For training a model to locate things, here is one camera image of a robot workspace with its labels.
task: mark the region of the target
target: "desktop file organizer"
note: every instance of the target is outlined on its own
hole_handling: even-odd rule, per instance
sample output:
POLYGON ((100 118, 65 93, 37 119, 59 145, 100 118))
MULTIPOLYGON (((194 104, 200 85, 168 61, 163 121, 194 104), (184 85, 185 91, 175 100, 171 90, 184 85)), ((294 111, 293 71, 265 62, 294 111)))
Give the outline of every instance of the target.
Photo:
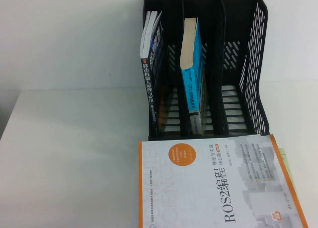
POLYGON ((263 0, 144 0, 143 23, 151 10, 162 11, 164 70, 172 75, 173 100, 166 105, 165 131, 154 136, 150 123, 149 140, 269 134, 258 89, 267 26, 263 0), (208 86, 203 136, 191 135, 179 67, 184 18, 188 17, 199 19, 208 86))

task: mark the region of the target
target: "white wall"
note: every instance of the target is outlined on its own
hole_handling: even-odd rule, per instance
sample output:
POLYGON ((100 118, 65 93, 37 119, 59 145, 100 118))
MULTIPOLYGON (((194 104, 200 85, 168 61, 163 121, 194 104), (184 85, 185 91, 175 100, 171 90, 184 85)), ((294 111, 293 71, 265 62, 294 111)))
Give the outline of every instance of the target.
MULTIPOLYGON (((318 79, 316 0, 264 0, 263 80, 318 79)), ((18 91, 143 85, 143 0, 0 0, 0 134, 18 91)))

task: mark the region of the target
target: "white book cover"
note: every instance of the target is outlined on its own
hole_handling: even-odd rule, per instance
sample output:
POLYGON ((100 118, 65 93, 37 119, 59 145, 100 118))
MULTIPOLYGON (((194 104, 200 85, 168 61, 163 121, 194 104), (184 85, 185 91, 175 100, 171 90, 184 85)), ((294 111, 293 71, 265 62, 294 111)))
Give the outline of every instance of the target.
POLYGON ((140 228, 308 227, 274 137, 140 142, 140 228))

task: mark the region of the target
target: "black book spine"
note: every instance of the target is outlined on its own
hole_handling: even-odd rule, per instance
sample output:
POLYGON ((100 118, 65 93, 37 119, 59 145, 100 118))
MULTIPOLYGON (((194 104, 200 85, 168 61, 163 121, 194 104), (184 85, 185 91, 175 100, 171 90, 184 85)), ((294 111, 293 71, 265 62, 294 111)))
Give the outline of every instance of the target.
POLYGON ((157 98, 155 95, 155 80, 154 75, 151 72, 149 58, 141 59, 141 64, 143 67, 149 109, 152 115, 152 126, 155 129, 155 136, 158 136, 159 133, 159 122, 158 122, 158 108, 157 108, 157 98))

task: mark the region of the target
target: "book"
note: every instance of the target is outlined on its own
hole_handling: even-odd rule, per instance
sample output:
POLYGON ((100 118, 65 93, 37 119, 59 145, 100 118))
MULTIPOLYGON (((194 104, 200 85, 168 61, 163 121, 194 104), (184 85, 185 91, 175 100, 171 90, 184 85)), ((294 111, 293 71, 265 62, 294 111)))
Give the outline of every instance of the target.
POLYGON ((273 135, 139 143, 139 227, 300 228, 273 135))
POLYGON ((207 93, 203 72, 200 27, 197 18, 184 19, 180 67, 192 132, 193 134, 203 134, 207 93))
POLYGON ((290 180, 292 181, 292 184, 294 185, 294 179, 293 179, 292 171, 291 171, 290 166, 289 166, 289 162, 287 160, 286 152, 285 152, 285 150, 283 148, 279 148, 279 152, 280 152, 280 155, 282 156, 283 162, 284 162, 284 164, 286 166, 286 169, 287 169, 288 175, 290 177, 290 180))
POLYGON ((167 92, 166 83, 162 79, 164 72, 161 70, 164 57, 162 33, 161 12, 148 11, 140 43, 140 58, 155 136, 163 130, 166 120, 163 107, 167 92))

